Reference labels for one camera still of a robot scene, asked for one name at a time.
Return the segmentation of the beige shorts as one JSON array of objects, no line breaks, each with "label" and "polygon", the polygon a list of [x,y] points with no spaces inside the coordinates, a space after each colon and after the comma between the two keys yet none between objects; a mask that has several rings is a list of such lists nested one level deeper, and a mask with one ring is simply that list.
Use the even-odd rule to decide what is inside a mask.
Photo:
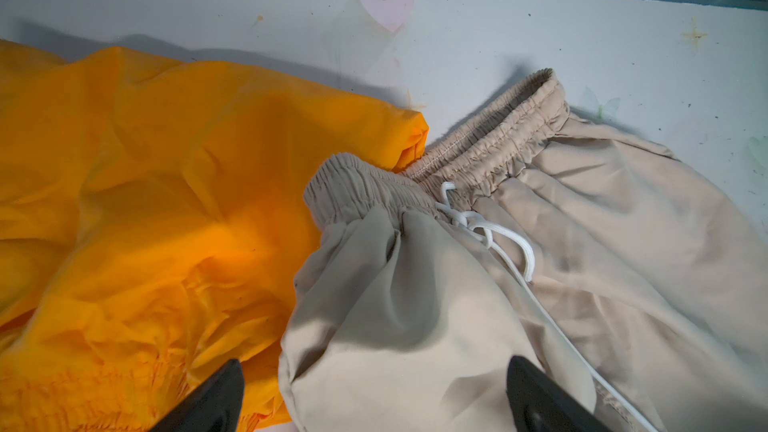
[{"label": "beige shorts", "polygon": [[302,431],[511,431],[520,356],[612,431],[767,427],[767,245],[666,148],[539,71],[391,173],[304,193],[279,387]]}]

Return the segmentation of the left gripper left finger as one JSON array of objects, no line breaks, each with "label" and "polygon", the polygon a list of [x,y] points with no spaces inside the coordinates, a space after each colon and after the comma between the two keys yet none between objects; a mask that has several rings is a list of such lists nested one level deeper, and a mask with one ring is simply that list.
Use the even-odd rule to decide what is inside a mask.
[{"label": "left gripper left finger", "polygon": [[150,432],[235,432],[244,394],[241,363],[230,359],[158,421]]}]

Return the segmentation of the orange shorts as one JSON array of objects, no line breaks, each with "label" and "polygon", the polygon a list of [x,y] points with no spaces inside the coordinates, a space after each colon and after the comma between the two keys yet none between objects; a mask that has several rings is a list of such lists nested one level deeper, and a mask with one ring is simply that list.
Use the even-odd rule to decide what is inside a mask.
[{"label": "orange shorts", "polygon": [[397,172],[423,116],[232,62],[1,45],[1,427],[146,431],[226,361],[238,427],[284,424],[280,340],[351,153]]}]

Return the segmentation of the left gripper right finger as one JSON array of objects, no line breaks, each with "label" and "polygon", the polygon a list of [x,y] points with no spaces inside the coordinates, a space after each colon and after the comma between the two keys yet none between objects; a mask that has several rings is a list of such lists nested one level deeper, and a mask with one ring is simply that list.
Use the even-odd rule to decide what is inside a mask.
[{"label": "left gripper right finger", "polygon": [[513,356],[506,394],[517,431],[609,432],[592,413],[523,356]]}]

